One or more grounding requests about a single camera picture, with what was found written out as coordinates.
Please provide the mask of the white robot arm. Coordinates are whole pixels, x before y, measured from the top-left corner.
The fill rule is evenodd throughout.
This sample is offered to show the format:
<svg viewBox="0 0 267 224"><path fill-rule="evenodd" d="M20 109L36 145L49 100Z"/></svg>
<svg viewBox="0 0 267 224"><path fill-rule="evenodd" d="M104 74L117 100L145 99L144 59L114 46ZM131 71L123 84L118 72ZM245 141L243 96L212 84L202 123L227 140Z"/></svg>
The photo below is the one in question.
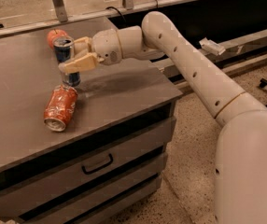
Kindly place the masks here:
<svg viewBox="0 0 267 224"><path fill-rule="evenodd" d="M162 52L174 63L221 126L216 153L217 224L267 224L267 107L229 78L182 36L170 19L149 12L141 25L106 30L75 42L64 73L91 70L98 63Z"/></svg>

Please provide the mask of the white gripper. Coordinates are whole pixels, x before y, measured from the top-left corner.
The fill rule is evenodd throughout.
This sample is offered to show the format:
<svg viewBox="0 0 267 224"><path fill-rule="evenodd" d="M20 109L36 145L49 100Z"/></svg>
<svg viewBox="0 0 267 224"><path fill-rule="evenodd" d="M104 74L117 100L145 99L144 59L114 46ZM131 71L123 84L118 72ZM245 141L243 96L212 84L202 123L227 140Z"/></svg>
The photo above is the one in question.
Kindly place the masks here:
<svg viewBox="0 0 267 224"><path fill-rule="evenodd" d="M118 33L109 29L98 32L92 39L87 36L76 39L74 41L76 58L60 63L59 70L65 74L73 74L94 69L98 60L95 53L89 53L91 48L98 55L99 62L104 65L119 63L122 59Z"/></svg>

